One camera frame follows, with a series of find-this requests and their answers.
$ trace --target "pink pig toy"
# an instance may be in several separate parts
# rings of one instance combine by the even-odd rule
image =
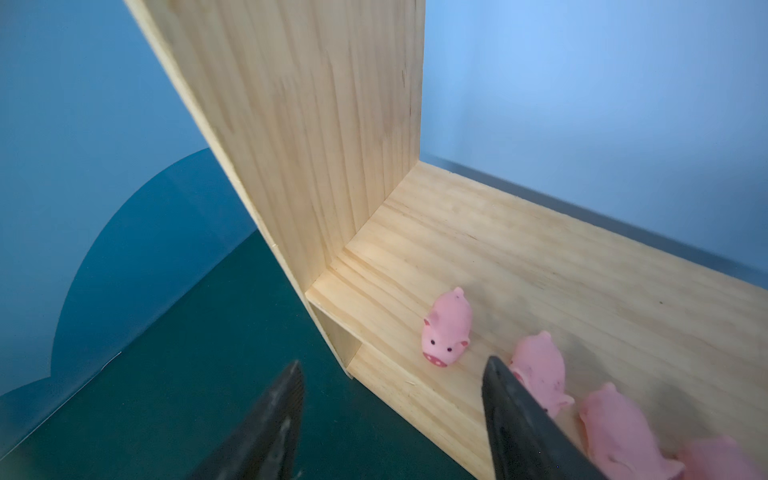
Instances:
[[[684,466],[661,456],[640,408],[606,383],[579,411],[587,430],[588,454],[610,480],[671,480]]]
[[[437,366],[448,366],[464,353],[472,329],[472,308],[457,286],[435,300],[424,319],[422,352]]]
[[[565,395],[565,362],[549,332],[520,340],[509,369],[551,418],[573,405]]]
[[[684,480],[765,480],[736,440],[726,435],[693,440],[677,458],[685,464]]]

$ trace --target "toy pig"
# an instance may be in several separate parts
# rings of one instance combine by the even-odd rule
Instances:
[[[435,300],[424,319],[422,351],[437,366],[448,366],[464,353],[472,329],[472,308],[464,290],[456,287]]]
[[[680,450],[684,480],[765,480],[755,465],[727,435],[693,440]]]
[[[509,369],[551,418],[573,405],[565,395],[565,362],[549,332],[520,340]]]
[[[610,480],[671,480],[683,464],[661,456],[640,408],[606,383],[579,411],[587,431],[588,454]]]

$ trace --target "green mat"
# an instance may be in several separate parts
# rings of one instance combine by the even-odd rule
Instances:
[[[292,359],[307,384],[297,478],[471,478],[343,374],[255,233],[0,462],[0,479],[183,478]]]

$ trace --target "light blue backdrop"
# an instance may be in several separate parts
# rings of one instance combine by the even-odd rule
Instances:
[[[122,2],[0,1],[0,457],[254,231],[206,146]]]
[[[426,157],[768,270],[768,2],[426,14]]]

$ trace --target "red snout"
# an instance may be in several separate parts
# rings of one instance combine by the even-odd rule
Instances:
[[[431,355],[428,355],[426,353],[424,354],[424,358],[426,358],[427,360],[429,360],[430,362],[434,363],[437,366],[442,366],[442,367],[448,366],[441,359],[439,359],[437,357],[434,357],[434,356],[431,356]]]

